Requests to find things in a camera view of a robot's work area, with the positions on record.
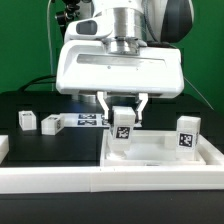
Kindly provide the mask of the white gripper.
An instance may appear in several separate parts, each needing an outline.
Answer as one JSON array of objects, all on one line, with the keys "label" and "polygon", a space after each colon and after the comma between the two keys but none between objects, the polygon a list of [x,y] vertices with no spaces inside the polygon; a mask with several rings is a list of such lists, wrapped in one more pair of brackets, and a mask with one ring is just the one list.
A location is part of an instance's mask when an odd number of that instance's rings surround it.
[{"label": "white gripper", "polygon": [[148,94],[174,98],[183,91],[180,51],[142,47],[137,56],[113,55],[100,41],[69,41],[60,53],[56,88],[62,94],[97,92],[107,123],[111,122],[107,93],[139,93],[135,113],[136,122],[141,123]]}]

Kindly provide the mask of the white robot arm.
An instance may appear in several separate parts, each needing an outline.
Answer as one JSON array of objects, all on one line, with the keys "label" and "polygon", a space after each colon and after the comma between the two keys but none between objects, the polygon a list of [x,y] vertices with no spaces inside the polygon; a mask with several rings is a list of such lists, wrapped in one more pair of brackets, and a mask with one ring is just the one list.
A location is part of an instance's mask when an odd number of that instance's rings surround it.
[{"label": "white robot arm", "polygon": [[150,98],[184,89],[181,53],[171,47],[193,25],[191,0],[89,0],[90,18],[70,23],[60,52],[56,88],[62,94],[134,96],[136,117]]}]

